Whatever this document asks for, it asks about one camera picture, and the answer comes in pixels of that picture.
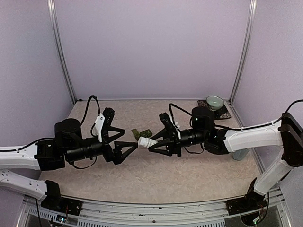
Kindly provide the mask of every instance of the green bowl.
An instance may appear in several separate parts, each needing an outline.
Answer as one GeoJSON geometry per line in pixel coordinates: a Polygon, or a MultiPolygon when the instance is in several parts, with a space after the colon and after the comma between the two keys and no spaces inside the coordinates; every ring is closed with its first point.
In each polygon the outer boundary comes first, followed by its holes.
{"type": "Polygon", "coordinates": [[[218,96],[209,96],[206,98],[206,102],[213,111],[219,110],[224,106],[223,99],[218,96]]]}

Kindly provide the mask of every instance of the black mounting plate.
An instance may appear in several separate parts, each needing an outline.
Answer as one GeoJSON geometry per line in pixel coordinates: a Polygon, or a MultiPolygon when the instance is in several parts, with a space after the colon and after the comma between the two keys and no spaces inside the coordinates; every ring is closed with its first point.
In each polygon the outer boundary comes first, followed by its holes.
{"type": "Polygon", "coordinates": [[[64,214],[71,214],[75,216],[79,216],[82,202],[80,200],[68,199],[61,197],[59,204],[53,203],[48,200],[43,200],[41,202],[41,207],[54,210],[64,214]]]}
{"type": "Polygon", "coordinates": [[[247,199],[245,197],[241,197],[241,198],[226,201],[226,206],[227,206],[228,214],[234,215],[234,214],[245,213],[253,210],[258,210],[262,206],[266,207],[267,202],[265,200],[262,200],[259,201],[258,203],[253,203],[248,205],[247,199]]]}

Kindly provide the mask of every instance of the small green object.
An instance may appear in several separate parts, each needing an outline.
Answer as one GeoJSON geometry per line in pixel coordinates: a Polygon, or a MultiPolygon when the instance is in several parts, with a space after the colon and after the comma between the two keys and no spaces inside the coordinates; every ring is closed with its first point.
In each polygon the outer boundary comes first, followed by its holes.
{"type": "Polygon", "coordinates": [[[132,133],[133,133],[133,135],[137,135],[137,134],[139,134],[139,131],[137,129],[132,129],[132,133]]]}
{"type": "Polygon", "coordinates": [[[147,137],[147,134],[145,133],[145,131],[142,131],[142,132],[140,132],[140,136],[147,137]]]}
{"type": "Polygon", "coordinates": [[[152,136],[152,131],[150,129],[147,129],[145,131],[142,131],[139,133],[137,129],[132,129],[132,133],[135,137],[135,139],[138,141],[139,138],[142,137],[151,137],[152,136]]]}
{"type": "Polygon", "coordinates": [[[139,131],[137,129],[132,129],[132,133],[133,133],[135,139],[138,141],[140,138],[139,131]]]}
{"type": "Polygon", "coordinates": [[[147,137],[152,136],[152,131],[150,129],[145,130],[145,133],[146,133],[147,137]]]}

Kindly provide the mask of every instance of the dark coaster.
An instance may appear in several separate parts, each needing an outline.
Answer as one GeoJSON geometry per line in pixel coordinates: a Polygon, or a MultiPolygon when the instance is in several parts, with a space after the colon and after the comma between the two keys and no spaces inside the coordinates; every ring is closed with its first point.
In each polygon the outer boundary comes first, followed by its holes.
{"type": "MultiPolygon", "coordinates": [[[[203,107],[207,107],[208,109],[210,109],[209,105],[206,102],[206,100],[198,100],[198,105],[199,106],[203,106],[203,107]]],[[[232,116],[228,112],[225,104],[224,104],[224,106],[221,109],[214,111],[214,119],[215,120],[230,119],[231,117],[232,116]]]]}

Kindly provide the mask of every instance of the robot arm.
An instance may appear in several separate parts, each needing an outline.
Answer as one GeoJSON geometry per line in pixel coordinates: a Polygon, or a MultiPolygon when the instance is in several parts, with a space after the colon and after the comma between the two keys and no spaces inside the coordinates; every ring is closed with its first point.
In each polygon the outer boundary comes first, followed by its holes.
{"type": "Polygon", "coordinates": [[[75,161],[92,159],[103,155],[106,162],[115,165],[122,163],[137,147],[137,143],[115,141],[124,135],[125,130],[111,126],[114,110],[105,108],[96,118],[93,129],[97,136],[82,138],[80,122],[65,119],[55,124],[55,138],[40,140],[24,147],[0,147],[0,186],[41,200],[41,206],[73,215],[79,215],[82,202],[61,196],[59,185],[53,181],[37,181],[7,169],[26,168],[34,170],[55,170],[65,167],[65,161],[74,165],[75,161]],[[109,136],[108,132],[117,132],[109,136]],[[122,148],[130,147],[122,153],[122,148]]]}
{"type": "Polygon", "coordinates": [[[265,172],[251,183],[247,194],[226,202],[230,215],[256,210],[267,205],[268,191],[295,167],[303,165],[303,129],[293,116],[285,112],[281,119],[247,128],[219,130],[214,124],[214,113],[205,107],[195,107],[191,113],[192,129],[180,131],[168,114],[160,114],[164,124],[151,139],[150,152],[167,156],[181,156],[181,148],[200,144],[216,155],[229,154],[241,149],[279,146],[281,152],[265,172]]]}

